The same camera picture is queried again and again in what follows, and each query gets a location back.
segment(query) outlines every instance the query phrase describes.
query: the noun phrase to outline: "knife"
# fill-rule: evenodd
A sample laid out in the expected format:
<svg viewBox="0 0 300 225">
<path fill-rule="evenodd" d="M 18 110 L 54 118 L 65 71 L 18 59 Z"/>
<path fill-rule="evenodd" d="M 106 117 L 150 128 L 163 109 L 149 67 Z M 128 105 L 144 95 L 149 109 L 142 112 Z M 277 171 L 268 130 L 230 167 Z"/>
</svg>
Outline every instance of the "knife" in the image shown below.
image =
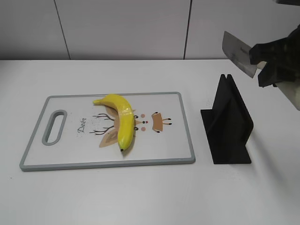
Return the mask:
<svg viewBox="0 0 300 225">
<path fill-rule="evenodd" d="M 228 59 L 230 59 L 230 61 L 233 62 L 238 68 L 240 68 L 240 70 L 242 70 L 251 78 L 254 77 L 257 70 L 257 65 L 250 64 L 250 46 L 239 40 L 234 35 L 225 31 L 222 49 Z"/>
</svg>

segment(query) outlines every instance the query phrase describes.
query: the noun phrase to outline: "white cutting board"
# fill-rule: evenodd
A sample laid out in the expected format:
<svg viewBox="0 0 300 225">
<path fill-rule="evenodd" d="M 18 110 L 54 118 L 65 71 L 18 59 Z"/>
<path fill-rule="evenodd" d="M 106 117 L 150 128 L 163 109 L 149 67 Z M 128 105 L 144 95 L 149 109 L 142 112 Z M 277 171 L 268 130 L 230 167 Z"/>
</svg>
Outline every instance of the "white cutting board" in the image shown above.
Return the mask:
<svg viewBox="0 0 300 225">
<path fill-rule="evenodd" d="M 180 93 L 123 95 L 136 117 L 137 131 L 130 149 L 120 152 L 117 113 L 92 103 L 104 95 L 53 96 L 46 100 L 20 163 L 21 169 L 36 171 L 195 161 Z M 67 112 L 61 137 L 57 143 L 45 145 L 43 135 L 51 114 L 57 110 Z M 60 124 L 53 126 L 52 130 L 59 127 Z"/>
</svg>

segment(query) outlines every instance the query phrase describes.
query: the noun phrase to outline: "white table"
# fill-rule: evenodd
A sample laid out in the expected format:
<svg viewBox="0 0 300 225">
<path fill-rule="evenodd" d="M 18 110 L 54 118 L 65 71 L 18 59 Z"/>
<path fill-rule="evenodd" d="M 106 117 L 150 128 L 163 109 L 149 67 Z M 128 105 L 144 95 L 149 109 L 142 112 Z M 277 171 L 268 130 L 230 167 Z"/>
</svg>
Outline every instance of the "white table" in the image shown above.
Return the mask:
<svg viewBox="0 0 300 225">
<path fill-rule="evenodd" d="M 200 109 L 212 107 L 221 73 L 233 75 L 254 122 L 250 165 L 211 159 Z M 182 94 L 194 164 L 20 170 L 47 96 L 158 91 Z M 0 224 L 300 223 L 300 112 L 228 60 L 0 61 L 0 118 Z"/>
</svg>

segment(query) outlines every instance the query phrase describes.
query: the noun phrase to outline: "banana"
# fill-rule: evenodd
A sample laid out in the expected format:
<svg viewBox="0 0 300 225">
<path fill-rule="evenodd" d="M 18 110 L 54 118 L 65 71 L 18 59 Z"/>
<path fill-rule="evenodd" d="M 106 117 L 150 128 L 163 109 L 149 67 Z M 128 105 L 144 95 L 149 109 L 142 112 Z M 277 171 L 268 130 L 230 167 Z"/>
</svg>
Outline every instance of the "banana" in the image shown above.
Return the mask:
<svg viewBox="0 0 300 225">
<path fill-rule="evenodd" d="M 93 103 L 94 105 L 106 105 L 118 112 L 120 119 L 118 143 L 121 151 L 126 150 L 132 142 L 135 126 L 135 118 L 129 102 L 120 95 L 109 94 Z"/>
</svg>

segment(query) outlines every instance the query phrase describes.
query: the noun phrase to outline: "black stand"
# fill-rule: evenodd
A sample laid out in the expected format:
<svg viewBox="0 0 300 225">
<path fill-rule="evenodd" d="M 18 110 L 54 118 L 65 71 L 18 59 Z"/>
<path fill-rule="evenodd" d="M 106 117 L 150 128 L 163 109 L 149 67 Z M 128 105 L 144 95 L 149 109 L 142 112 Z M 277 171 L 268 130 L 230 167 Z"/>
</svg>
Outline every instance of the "black stand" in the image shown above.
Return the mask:
<svg viewBox="0 0 300 225">
<path fill-rule="evenodd" d="M 253 121 L 230 74 L 221 75 L 212 109 L 201 110 L 214 164 L 249 164 Z"/>
</svg>

